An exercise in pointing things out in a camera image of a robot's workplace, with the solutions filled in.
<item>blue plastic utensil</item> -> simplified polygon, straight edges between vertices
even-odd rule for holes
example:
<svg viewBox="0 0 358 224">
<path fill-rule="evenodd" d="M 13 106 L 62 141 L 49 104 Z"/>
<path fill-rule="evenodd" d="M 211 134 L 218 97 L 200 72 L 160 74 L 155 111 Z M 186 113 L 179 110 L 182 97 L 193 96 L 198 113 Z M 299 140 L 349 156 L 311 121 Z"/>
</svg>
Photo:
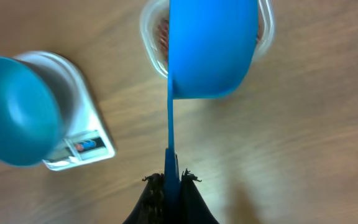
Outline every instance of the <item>blue plastic utensil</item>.
<svg viewBox="0 0 358 224">
<path fill-rule="evenodd" d="M 256 46 L 256 0 L 171 0 L 168 66 L 168 149 L 165 200 L 178 202 L 173 99 L 217 98 L 235 90 Z"/>
<path fill-rule="evenodd" d="M 62 137 L 62 117 L 48 86 L 29 67 L 0 57 L 0 161 L 38 164 Z"/>
</svg>

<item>wooden table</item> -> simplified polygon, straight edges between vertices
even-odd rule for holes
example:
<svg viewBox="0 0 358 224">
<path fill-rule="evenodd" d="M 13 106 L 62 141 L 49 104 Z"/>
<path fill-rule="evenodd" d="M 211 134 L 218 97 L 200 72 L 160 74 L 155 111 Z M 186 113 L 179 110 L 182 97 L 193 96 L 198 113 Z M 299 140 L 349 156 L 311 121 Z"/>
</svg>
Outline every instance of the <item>wooden table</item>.
<svg viewBox="0 0 358 224">
<path fill-rule="evenodd" d="M 84 71 L 114 159 L 52 172 L 0 163 L 0 223 L 121 223 L 163 172 L 166 81 L 139 34 L 146 0 L 0 0 L 0 54 Z M 181 170 L 221 223 L 358 223 L 358 0 L 275 0 L 277 32 L 241 87 L 175 102 Z"/>
</svg>

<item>white plastic tray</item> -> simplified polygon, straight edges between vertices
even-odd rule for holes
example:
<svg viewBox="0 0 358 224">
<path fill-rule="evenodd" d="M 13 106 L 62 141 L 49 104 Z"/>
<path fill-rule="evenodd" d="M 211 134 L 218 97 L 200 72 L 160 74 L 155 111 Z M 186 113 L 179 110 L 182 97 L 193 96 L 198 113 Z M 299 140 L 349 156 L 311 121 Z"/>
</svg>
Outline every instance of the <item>white plastic tray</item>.
<svg viewBox="0 0 358 224">
<path fill-rule="evenodd" d="M 263 56 L 269 49 L 274 38 L 274 17 L 269 0 L 258 0 L 259 2 L 259 21 L 262 36 L 256 46 L 252 61 L 256 61 Z M 167 78 L 167 63 L 163 58 L 160 49 L 157 47 L 155 33 L 157 25 L 163 16 L 168 15 L 169 0 L 150 0 L 143 8 L 140 15 L 140 33 L 146 47 L 149 58 L 154 68 L 163 77 Z"/>
</svg>

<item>wood grain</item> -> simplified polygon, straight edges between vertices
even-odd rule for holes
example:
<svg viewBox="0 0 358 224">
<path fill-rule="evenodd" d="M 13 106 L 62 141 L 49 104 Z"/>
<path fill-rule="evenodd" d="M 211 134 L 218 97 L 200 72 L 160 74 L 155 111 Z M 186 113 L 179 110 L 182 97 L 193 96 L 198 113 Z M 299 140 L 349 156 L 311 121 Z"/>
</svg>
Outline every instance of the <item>wood grain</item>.
<svg viewBox="0 0 358 224">
<path fill-rule="evenodd" d="M 0 163 L 0 223 L 121 223 L 163 171 L 166 83 L 139 34 L 146 0 L 0 0 L 0 54 L 84 71 L 118 148 L 51 172 Z M 181 169 L 221 223 L 358 223 L 358 0 L 274 0 L 275 42 L 220 100 L 175 102 Z"/>
</svg>

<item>transparent bowl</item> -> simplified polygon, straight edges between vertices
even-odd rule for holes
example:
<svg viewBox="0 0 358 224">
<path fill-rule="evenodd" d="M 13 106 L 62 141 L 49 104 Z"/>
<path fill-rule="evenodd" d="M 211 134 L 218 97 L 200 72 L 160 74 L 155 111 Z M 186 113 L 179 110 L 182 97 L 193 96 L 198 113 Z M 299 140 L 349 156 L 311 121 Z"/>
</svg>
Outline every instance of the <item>transparent bowl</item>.
<svg viewBox="0 0 358 224">
<path fill-rule="evenodd" d="M 259 2 L 259 29 L 260 40 L 256 46 L 252 61 L 263 56 L 271 46 L 274 38 L 274 17 L 270 0 L 258 0 Z M 163 53 L 158 47 L 156 38 L 157 26 L 163 17 L 169 15 L 169 0 L 150 0 L 143 8 L 140 15 L 140 33 L 146 51 L 156 71 L 163 77 L 168 76 L 168 64 Z"/>
</svg>

